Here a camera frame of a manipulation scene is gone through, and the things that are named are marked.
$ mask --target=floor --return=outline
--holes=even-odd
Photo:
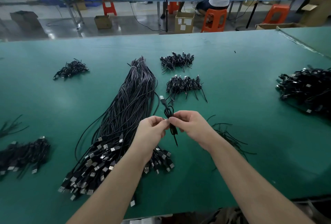
[[[300,14],[296,10],[303,0],[296,0],[291,8],[286,22],[298,22]],[[186,2],[183,12],[194,12],[194,4]],[[237,26],[246,25],[250,12],[253,6],[242,6],[237,23],[233,20],[238,10],[239,3],[234,3],[230,19],[226,21],[225,31],[235,30]],[[261,23],[271,5],[259,3],[250,23],[250,29],[254,30],[256,24]],[[98,30],[94,17],[103,15],[102,6],[87,7],[87,10],[81,11],[85,24],[81,24],[77,31],[76,26],[70,18],[69,11],[66,7],[47,6],[47,5],[5,5],[0,9],[0,39],[2,41],[21,41],[21,40],[36,40],[36,39],[57,39],[57,38],[78,38],[78,37],[98,37],[112,35],[133,35],[133,34],[164,34],[165,21],[161,20],[161,26],[158,27],[158,16],[156,2],[144,4],[144,2],[115,2],[117,16],[111,15],[113,27],[111,29]],[[11,20],[10,13],[19,10],[33,11],[37,14],[38,20],[42,25],[42,29],[24,32],[20,27]],[[174,14],[169,15],[168,33],[174,33]],[[196,15],[194,20],[194,33],[199,33],[202,27],[204,17]]]

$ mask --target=orange stool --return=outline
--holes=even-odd
[[[209,15],[212,15],[214,17],[213,23],[206,23]],[[223,23],[220,24],[219,21],[221,20],[222,16],[223,16]],[[226,21],[226,9],[223,10],[208,9],[205,15],[205,20],[201,32],[204,31],[209,33],[222,32],[224,31],[225,21]]]
[[[267,16],[263,20],[262,24],[281,24],[285,22],[285,19],[290,11],[289,5],[272,5]],[[271,20],[275,13],[280,13],[279,19]]]
[[[169,2],[168,5],[168,12],[169,14],[173,14],[173,11],[178,11],[179,4],[177,5],[177,2]]]
[[[111,0],[103,0],[103,1],[110,1],[111,6],[106,6],[105,2],[102,2],[102,7],[104,9],[104,14],[107,16],[108,13],[114,13],[117,16],[114,3]]]

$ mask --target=cardboard box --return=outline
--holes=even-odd
[[[287,23],[287,24],[258,24],[255,26],[256,30],[270,30],[279,28],[295,28],[295,27],[306,27],[305,25],[301,25],[298,23]]]
[[[331,0],[310,0],[301,10],[304,14],[299,21],[300,24],[308,27],[321,26],[331,13]]]
[[[109,29],[113,26],[109,15],[95,16],[94,22],[98,29]]]
[[[81,10],[81,11],[82,10],[87,10],[84,0],[76,0],[76,2],[77,2],[77,6],[78,6],[79,10]]]
[[[24,31],[31,31],[42,28],[37,14],[28,11],[18,11],[10,13],[10,17]]]
[[[193,30],[194,13],[178,12],[175,18],[175,33],[190,34]]]

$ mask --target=green work surface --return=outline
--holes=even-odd
[[[162,73],[159,58],[171,51],[194,54],[192,69]],[[275,89],[281,73],[307,64],[327,68],[331,62],[275,30],[10,42],[0,44],[0,122],[23,114],[23,126],[30,127],[1,139],[0,148],[45,135],[53,152],[37,174],[28,171],[17,180],[10,172],[1,179],[1,223],[64,223],[83,204],[87,196],[70,201],[57,190],[76,163],[81,133],[110,105],[129,71],[127,63],[141,55],[159,81],[159,95],[167,96],[166,83],[175,74],[199,75],[209,103],[201,91],[199,101],[191,92],[187,101],[185,94],[176,96],[174,109],[196,110],[205,118],[216,114],[210,124],[233,124],[230,134],[248,143],[244,150],[257,153],[248,155],[249,162],[286,197],[331,193],[330,126],[280,101]],[[90,72],[52,80],[73,58],[82,59]],[[156,115],[164,116],[163,110],[160,105]],[[161,140],[175,168],[143,174],[137,205],[126,218],[236,205],[209,154],[185,133],[177,141],[178,147],[169,132]]]
[[[281,29],[314,50],[331,57],[331,27],[307,27]]]

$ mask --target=white paper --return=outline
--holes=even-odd
[[[184,24],[191,25],[192,24],[192,19],[184,19]]]

